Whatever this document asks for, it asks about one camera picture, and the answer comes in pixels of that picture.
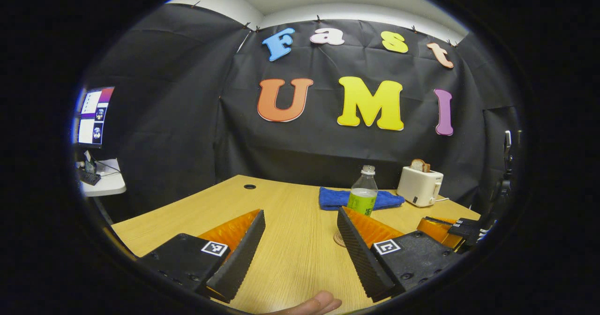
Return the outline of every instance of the blue letter f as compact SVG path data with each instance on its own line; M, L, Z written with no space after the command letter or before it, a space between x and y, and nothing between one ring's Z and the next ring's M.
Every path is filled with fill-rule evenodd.
M283 44L292 44L292 37L288 34L293 34L295 32L296 31L293 28L286 28L263 41L263 44L266 44L270 51L269 61L274 61L291 52L292 49L288 46L283 46Z

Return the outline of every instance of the orange letter u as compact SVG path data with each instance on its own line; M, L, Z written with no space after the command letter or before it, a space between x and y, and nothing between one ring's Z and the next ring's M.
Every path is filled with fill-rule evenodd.
M269 121L290 121L302 114L304 105L306 105L308 87L313 85L313 80L309 78L296 78L291 83L294 86L292 105L285 110L281 110L275 104L279 87L283 86L285 81L272 78L261 82L262 90L259 97L258 110L262 118Z

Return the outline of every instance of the keyboard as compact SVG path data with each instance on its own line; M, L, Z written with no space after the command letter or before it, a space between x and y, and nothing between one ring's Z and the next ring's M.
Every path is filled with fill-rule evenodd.
M85 172L81 168L77 171L79 172L79 179L84 183L94 186L100 180L100 176L98 174Z

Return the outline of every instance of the black fabric curtain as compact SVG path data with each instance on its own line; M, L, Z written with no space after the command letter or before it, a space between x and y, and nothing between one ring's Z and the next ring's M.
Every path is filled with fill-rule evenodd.
M115 86L103 148L91 151L118 158L127 186L103 197L109 213L133 217L214 185L219 91L248 33L212 10L163 5L90 68L88 88Z
M295 30L291 52L269 61L263 40L288 27ZM343 31L345 43L311 43L319 28ZM386 50L382 31L402 35L408 52ZM431 42L447 51L452 69L437 61ZM495 61L474 35L454 47L359 20L294 22L256 33L212 10L169 4L128 31L85 80L88 87L115 86L102 152L120 159L135 214L236 174L349 188L370 164L379 188L393 189L414 158L444 174L442 195L471 206L502 174L504 131L519 128L518 86ZM400 83L404 129L377 127L381 112L367 127L358 110L358 126L339 125L344 76L360 78L371 94L383 81ZM258 114L259 84L270 78L285 80L279 109L292 103L291 80L313 80L297 119ZM450 136L435 131L435 89L452 94Z

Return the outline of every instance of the finger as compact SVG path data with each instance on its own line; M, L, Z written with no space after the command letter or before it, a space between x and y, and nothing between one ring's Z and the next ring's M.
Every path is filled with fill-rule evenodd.
M314 313L313 315L323 315L326 314L330 311L333 311L337 308L339 308L339 306L341 306L341 300L340 299L333 299L331 300L330 304L328 304L326 307L324 307L323 309L319 310L318 312Z
M333 294L321 291L315 297L298 304L295 307L269 313L269 315L313 315L328 306L333 300Z
M334 295L326 290L321 290L313 298L317 300L319 304L321 304L321 308L319 309L321 310L324 307L328 306L334 300Z

